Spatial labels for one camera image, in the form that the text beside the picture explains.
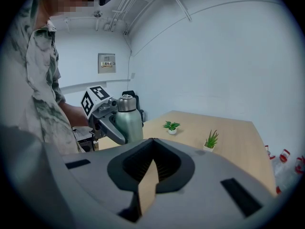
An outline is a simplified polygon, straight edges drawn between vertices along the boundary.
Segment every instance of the potted plant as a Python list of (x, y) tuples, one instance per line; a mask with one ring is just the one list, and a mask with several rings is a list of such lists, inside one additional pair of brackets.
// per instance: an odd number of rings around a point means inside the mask
[(214, 131), (213, 135), (212, 134), (212, 130), (210, 131), (210, 135), (209, 135), (209, 138), (206, 139), (206, 142), (203, 146), (203, 149), (205, 151), (209, 151), (209, 152), (213, 152), (214, 150), (214, 147), (217, 143), (217, 140), (218, 140), (218, 134), (216, 133), (216, 131)]
[(166, 124), (163, 126), (164, 128), (168, 128), (168, 133), (171, 135), (175, 135), (177, 132), (177, 127), (180, 126), (179, 123), (172, 123), (170, 121), (166, 121)]

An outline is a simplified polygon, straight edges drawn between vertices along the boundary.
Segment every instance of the metal water bottle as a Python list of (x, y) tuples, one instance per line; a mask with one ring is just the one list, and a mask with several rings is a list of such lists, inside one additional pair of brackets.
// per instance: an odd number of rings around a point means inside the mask
[(126, 94), (117, 100), (117, 105), (116, 128), (125, 136), (127, 143), (142, 140), (142, 120), (140, 112), (136, 108), (136, 99)]

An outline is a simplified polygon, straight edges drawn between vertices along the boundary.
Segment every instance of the person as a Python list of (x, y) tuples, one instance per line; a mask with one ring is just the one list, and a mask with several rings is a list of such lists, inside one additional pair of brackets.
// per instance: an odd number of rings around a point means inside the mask
[(56, 29), (50, 17), (89, 1), (93, 0), (27, 0), (0, 52), (0, 87), (6, 99), (1, 122), (55, 144), (62, 155), (81, 151), (71, 126), (88, 126), (88, 120), (81, 107), (66, 103), (59, 88)]

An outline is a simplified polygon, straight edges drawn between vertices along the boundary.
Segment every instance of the hand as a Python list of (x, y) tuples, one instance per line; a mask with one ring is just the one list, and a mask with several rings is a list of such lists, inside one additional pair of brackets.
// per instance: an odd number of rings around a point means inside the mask
[(66, 114), (72, 127), (89, 126), (87, 116), (81, 107), (72, 106), (65, 102), (60, 102), (59, 107)]

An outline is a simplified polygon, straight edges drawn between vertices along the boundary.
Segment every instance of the small succulent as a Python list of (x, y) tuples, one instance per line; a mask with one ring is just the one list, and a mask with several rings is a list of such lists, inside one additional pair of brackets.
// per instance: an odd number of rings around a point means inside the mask
[(178, 126), (180, 126), (179, 123), (176, 123), (176, 122), (172, 123), (172, 122), (170, 122), (170, 121), (166, 121), (166, 124), (165, 124), (163, 127), (164, 127), (164, 128), (168, 128), (168, 129), (170, 129), (171, 131), (173, 131), (173, 130), (175, 130)]
[(206, 139), (206, 142), (205, 142), (205, 146), (208, 147), (208, 148), (213, 148), (216, 143), (217, 143), (217, 140), (218, 140), (218, 134), (216, 133), (216, 131), (214, 131), (213, 135), (211, 136), (212, 134), (212, 130), (210, 131), (210, 135), (209, 135), (209, 138)]

